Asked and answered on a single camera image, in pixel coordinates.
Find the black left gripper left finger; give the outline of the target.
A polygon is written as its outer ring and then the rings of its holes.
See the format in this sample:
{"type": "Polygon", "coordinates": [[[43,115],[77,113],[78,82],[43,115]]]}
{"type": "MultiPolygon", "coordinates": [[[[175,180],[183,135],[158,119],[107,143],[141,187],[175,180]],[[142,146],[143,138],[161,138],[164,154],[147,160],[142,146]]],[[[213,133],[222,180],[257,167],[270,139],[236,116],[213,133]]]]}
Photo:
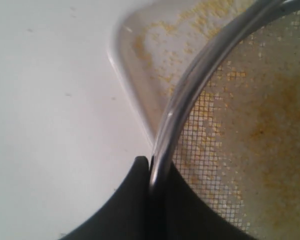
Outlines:
{"type": "Polygon", "coordinates": [[[111,198],[63,240],[145,240],[149,162],[134,159],[127,176],[111,198]]]}

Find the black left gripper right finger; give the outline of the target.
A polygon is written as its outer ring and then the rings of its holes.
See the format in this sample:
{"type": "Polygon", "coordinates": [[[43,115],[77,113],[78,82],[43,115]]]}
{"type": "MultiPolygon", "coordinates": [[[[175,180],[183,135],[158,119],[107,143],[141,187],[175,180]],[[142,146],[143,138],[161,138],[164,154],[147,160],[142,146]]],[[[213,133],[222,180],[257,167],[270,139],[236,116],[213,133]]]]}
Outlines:
{"type": "Polygon", "coordinates": [[[182,178],[175,165],[163,191],[149,196],[151,240],[253,240],[206,205],[182,178]]]}

